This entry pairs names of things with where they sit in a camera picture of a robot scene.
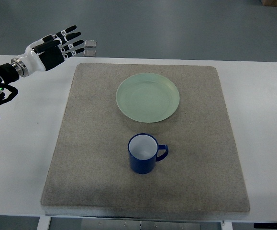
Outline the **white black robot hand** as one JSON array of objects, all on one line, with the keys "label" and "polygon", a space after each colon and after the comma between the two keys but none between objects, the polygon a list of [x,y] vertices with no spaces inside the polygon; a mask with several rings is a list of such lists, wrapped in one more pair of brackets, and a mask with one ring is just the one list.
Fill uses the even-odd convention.
[{"label": "white black robot hand", "polygon": [[81,46],[84,40],[77,40],[81,32],[73,32],[76,28],[73,25],[31,43],[25,53],[11,60],[11,64],[22,77],[57,67],[66,59],[84,52]]}]

